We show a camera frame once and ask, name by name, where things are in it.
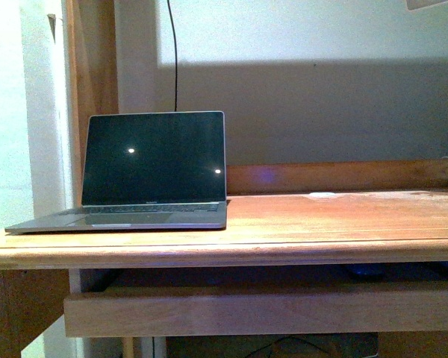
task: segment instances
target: laptop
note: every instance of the laptop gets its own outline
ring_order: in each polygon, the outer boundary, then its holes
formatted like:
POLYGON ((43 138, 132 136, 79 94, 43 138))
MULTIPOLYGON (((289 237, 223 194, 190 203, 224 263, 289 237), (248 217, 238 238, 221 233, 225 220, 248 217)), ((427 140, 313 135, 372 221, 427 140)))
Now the laptop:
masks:
POLYGON ((223 229, 224 113, 91 116, 81 206, 8 233, 223 229))

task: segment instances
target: desk surface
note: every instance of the desk surface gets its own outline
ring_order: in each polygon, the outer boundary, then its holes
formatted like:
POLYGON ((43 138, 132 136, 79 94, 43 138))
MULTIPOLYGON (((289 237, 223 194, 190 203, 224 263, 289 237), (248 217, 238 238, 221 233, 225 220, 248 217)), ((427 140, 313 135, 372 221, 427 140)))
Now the desk surface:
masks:
POLYGON ((448 260, 448 192, 230 197, 216 231, 12 235, 0 269, 448 260))

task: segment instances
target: wooden frame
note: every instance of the wooden frame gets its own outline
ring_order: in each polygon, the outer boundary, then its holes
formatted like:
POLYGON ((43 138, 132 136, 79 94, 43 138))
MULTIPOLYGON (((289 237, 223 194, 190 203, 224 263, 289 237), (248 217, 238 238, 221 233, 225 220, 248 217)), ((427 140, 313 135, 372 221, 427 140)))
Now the wooden frame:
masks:
MULTIPOLYGON (((75 150, 73 172, 76 199, 79 201, 87 120, 92 114, 118 112, 114 2, 65 2, 75 150)), ((448 188, 448 160, 297 163, 228 168, 230 194, 429 188, 448 188), (263 172, 270 180, 262 180, 263 172)), ((22 349, 60 315, 61 307, 57 303, 67 291, 67 280, 65 271, 0 272, 0 357, 18 357, 17 348, 22 349), (50 282, 54 283, 52 296, 48 295, 50 282), (33 300, 17 305, 22 297, 41 297, 45 294, 50 299, 45 300, 44 305, 37 306, 33 300), (35 325, 27 323, 28 317, 23 315, 29 309, 37 317, 35 325)))

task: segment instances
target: wood grain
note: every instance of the wood grain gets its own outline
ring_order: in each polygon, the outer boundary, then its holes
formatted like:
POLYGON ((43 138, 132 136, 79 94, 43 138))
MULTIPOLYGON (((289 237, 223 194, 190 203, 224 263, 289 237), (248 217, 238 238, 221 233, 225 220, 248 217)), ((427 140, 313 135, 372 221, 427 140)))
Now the wood grain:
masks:
POLYGON ((63 314, 67 281, 67 270, 0 271, 0 357, 20 357, 63 314))
POLYGON ((120 288, 70 295, 68 336, 448 330, 448 283, 120 288))
POLYGON ((88 119, 118 113, 113 0, 66 0, 75 192, 80 202, 88 119))
POLYGON ((6 235, 0 269, 448 260, 448 192, 231 197, 226 230, 6 235))
POLYGON ((379 333, 381 358, 448 358, 448 332, 379 333))
POLYGON ((448 188, 448 159, 229 166, 228 193, 448 188))

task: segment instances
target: laptop trackpad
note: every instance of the laptop trackpad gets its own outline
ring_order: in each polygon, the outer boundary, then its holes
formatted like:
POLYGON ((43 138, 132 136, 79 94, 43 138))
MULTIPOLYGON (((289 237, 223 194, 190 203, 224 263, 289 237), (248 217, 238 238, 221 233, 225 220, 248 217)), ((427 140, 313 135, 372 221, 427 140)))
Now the laptop trackpad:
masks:
POLYGON ((123 225, 123 224, 162 224, 172 213, 123 213, 89 215, 68 226, 81 225, 123 225))

